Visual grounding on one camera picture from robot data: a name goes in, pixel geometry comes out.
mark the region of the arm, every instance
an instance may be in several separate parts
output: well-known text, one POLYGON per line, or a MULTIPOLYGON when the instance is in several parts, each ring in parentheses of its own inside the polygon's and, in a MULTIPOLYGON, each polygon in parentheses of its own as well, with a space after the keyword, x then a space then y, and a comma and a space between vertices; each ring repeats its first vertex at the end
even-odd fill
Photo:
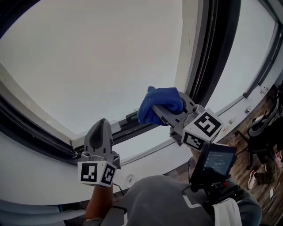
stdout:
POLYGON ((105 218, 113 205, 113 186, 109 188, 95 187, 85 213, 86 219, 105 218))

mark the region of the person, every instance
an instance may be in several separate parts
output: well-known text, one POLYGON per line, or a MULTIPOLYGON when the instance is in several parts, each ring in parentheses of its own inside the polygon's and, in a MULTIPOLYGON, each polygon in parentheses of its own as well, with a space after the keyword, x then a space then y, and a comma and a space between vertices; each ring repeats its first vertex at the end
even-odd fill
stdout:
POLYGON ((253 170, 250 173, 248 181, 248 189, 253 189, 255 185, 268 185, 272 184, 276 180, 276 168, 275 165, 281 170, 282 168, 282 154, 281 151, 276 153, 276 158, 273 160, 269 155, 265 157, 265 172, 260 173, 257 170, 253 170))
MULTIPOLYGON (((232 180, 228 183, 229 187, 235 185, 232 180)), ((94 188, 85 214, 85 226, 214 225, 214 216, 203 208, 204 191, 193 193, 188 183, 169 176, 152 176, 137 181, 115 206, 112 193, 112 187, 94 188)), ((243 190, 243 194, 237 203, 241 224, 258 226, 261 222, 260 206, 248 191, 243 190)))

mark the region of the wooden floor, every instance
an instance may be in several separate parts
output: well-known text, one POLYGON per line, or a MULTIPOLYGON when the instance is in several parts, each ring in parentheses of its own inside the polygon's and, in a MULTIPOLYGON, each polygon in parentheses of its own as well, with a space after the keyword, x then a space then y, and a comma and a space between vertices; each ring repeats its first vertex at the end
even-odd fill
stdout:
MULTIPOLYGON (((269 91, 268 95, 274 97, 276 90, 273 88, 269 91)), ((256 155, 253 156, 253 167, 247 170, 246 167, 249 164, 249 155, 245 151, 247 143, 239 136, 235 135, 236 130, 240 130, 246 134, 247 129, 251 123, 251 120, 255 117, 262 115, 266 110, 269 111, 273 105, 272 100, 268 100, 267 96, 260 102, 260 104, 254 109, 249 116, 232 132, 230 132, 224 139, 220 141, 222 144, 228 144, 237 148, 237 160, 234 164, 230 174, 233 179, 244 189, 248 189, 249 175, 252 170, 264 171, 264 166, 261 165, 256 155)), ((192 161, 190 166, 190 174, 194 169, 195 163, 192 161)), ((188 181, 188 164, 183 164, 177 169, 167 173, 166 175, 176 178, 179 181, 188 181)), ((269 191, 271 187, 275 188, 275 195, 269 206, 263 211, 262 223, 275 226, 283 215, 283 173, 277 169, 277 179, 271 185, 257 185, 250 192, 256 197, 259 205, 263 209, 270 202, 269 191)))

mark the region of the small screen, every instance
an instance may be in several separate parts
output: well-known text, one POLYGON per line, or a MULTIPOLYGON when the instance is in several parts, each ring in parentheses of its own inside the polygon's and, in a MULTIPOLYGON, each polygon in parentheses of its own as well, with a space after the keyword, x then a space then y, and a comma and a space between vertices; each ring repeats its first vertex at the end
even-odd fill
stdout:
POLYGON ((222 175, 227 175, 233 156, 233 153, 210 151, 204 163, 203 171, 212 168, 222 175))

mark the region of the shoe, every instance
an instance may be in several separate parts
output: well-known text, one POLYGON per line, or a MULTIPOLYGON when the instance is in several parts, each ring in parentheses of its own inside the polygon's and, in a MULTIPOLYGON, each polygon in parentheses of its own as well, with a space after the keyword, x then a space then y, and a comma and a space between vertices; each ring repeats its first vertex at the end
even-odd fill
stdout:
POLYGON ((281 158, 279 155, 276 156, 275 163, 279 169, 282 167, 282 162, 281 162, 281 158))
POLYGON ((251 172, 249 175, 249 181, 248 181, 248 189, 251 190, 256 185, 256 178, 255 173, 257 173, 255 170, 251 172))
POLYGON ((281 153, 281 151, 278 151, 278 152, 276 153, 276 156, 279 157, 280 160, 281 160, 281 159, 282 159, 282 153, 281 153))

